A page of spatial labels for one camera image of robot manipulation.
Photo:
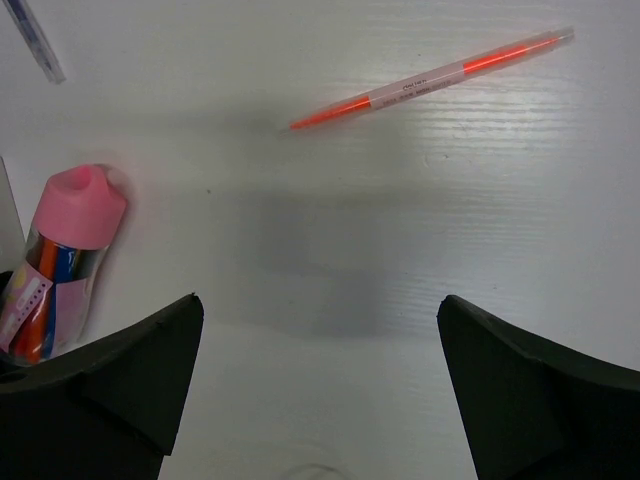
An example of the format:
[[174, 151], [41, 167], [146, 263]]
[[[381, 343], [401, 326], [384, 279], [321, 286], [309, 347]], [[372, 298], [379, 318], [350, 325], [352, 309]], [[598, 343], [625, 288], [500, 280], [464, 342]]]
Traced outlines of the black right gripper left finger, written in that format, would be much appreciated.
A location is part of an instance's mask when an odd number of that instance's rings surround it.
[[41, 364], [1, 364], [4, 479], [156, 479], [171, 455], [201, 339], [189, 294]]

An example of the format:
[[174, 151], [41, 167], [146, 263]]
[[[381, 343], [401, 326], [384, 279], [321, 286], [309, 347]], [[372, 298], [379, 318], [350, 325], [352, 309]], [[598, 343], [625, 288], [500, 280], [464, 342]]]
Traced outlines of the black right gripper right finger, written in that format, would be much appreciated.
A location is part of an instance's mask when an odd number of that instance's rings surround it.
[[437, 325], [478, 478], [638, 478], [637, 371], [455, 295]]

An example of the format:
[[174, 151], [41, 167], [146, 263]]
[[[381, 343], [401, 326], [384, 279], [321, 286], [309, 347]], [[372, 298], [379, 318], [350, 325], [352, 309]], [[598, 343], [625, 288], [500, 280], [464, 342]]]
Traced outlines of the orange highlighter pen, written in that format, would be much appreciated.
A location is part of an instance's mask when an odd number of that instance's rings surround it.
[[276, 127], [280, 134], [357, 118], [539, 57], [569, 44], [572, 27], [547, 31], [324, 106]]

